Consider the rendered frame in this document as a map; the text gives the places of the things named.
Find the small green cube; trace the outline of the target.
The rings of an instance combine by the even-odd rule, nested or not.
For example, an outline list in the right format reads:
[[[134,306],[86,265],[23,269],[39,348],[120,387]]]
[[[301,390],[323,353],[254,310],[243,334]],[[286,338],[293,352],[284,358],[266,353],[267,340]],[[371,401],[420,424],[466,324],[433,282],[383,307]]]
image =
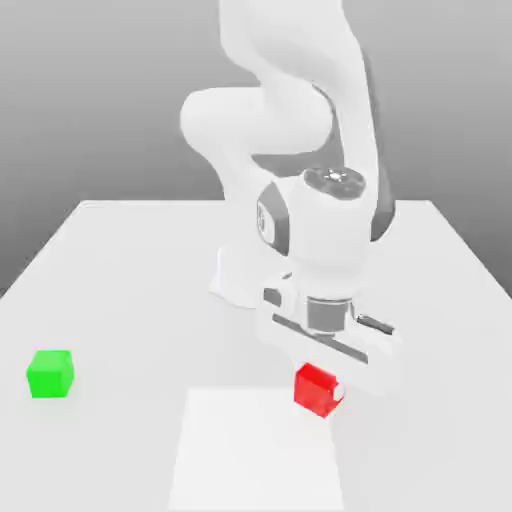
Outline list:
[[[69,350],[37,350],[26,370],[34,399],[65,398],[74,381],[74,365]]]

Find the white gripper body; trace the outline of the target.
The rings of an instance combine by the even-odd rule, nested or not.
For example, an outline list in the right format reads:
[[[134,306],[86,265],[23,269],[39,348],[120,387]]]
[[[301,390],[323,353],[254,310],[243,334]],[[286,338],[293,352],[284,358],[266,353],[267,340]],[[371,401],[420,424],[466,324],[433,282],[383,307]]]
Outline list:
[[[334,335],[313,334],[266,301],[256,313],[258,338],[279,348],[296,366],[310,363],[336,376],[344,386],[381,396],[396,392],[402,380],[403,341],[397,330],[357,318]]]

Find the small red cube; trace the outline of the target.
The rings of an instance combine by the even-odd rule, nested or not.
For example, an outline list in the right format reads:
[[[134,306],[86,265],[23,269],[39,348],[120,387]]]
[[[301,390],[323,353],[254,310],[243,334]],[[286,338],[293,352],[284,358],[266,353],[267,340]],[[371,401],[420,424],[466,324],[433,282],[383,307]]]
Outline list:
[[[310,363],[304,363],[295,373],[294,402],[321,418],[327,418],[341,405],[333,404],[332,387],[335,375]]]

